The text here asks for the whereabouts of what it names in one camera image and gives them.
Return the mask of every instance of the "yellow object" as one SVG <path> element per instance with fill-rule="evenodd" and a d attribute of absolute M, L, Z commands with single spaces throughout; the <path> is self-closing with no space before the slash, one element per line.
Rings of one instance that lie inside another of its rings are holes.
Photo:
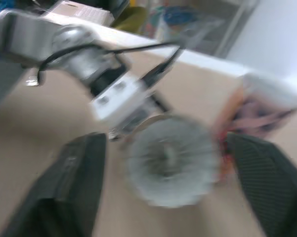
<path fill-rule="evenodd" d="M 147 11 L 144 7 L 127 7 L 121 15 L 113 22 L 112 27 L 121 31 L 137 33 L 144 24 Z"/>
<path fill-rule="evenodd" d="M 129 0 L 130 6 L 136 6 L 136 0 Z"/>

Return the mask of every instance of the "white wall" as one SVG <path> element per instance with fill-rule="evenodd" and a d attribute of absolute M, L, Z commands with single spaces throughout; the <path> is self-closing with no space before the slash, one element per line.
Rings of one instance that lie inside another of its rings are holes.
<path fill-rule="evenodd" d="M 296 79 L 297 0 L 260 0 L 227 59 Z"/>

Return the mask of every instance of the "black textured pad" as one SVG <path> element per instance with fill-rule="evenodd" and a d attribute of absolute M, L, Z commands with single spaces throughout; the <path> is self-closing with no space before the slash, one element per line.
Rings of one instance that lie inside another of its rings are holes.
<path fill-rule="evenodd" d="M 229 134 L 243 192 L 268 237 L 291 237 L 297 221 L 297 169 L 272 143 Z"/>
<path fill-rule="evenodd" d="M 105 134 L 88 134 L 66 144 L 57 161 L 33 184 L 0 236 L 91 236 L 105 150 Z"/>

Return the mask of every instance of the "table surface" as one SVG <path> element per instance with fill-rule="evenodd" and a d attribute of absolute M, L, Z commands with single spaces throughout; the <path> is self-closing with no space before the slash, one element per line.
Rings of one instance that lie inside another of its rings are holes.
<path fill-rule="evenodd" d="M 132 71 L 139 76 L 162 58 L 132 53 Z M 0 229 L 32 182 L 69 140 L 106 131 L 88 105 L 90 96 L 74 78 L 47 72 L 42 87 L 25 87 L 28 72 L 0 106 Z M 155 86 L 180 114 L 211 125 L 241 80 L 227 74 L 176 63 Z M 297 164 L 297 115 L 272 138 Z M 180 209 L 148 206 L 128 184 L 126 153 L 109 143 L 101 207 L 93 236 L 99 237 L 262 237 L 235 178 L 217 186 L 198 205 Z"/>

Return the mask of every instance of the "white robotic arm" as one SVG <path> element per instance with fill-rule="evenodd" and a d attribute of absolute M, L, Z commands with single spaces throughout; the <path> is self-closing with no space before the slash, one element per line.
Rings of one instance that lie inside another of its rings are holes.
<path fill-rule="evenodd" d="M 151 100 L 147 85 L 152 85 L 150 79 L 156 77 L 156 71 L 165 71 L 169 63 L 161 63 L 140 81 L 128 72 L 123 57 L 108 54 L 109 49 L 97 39 L 85 26 L 61 26 L 14 9 L 0 12 L 0 56 L 26 67 L 38 67 L 60 50 L 94 44 L 52 60 L 48 68 L 64 70 L 77 78 L 94 97 L 91 106 L 96 118 L 110 130 L 127 134 L 160 106 L 160 101 Z M 40 83 L 34 78 L 28 85 Z"/>

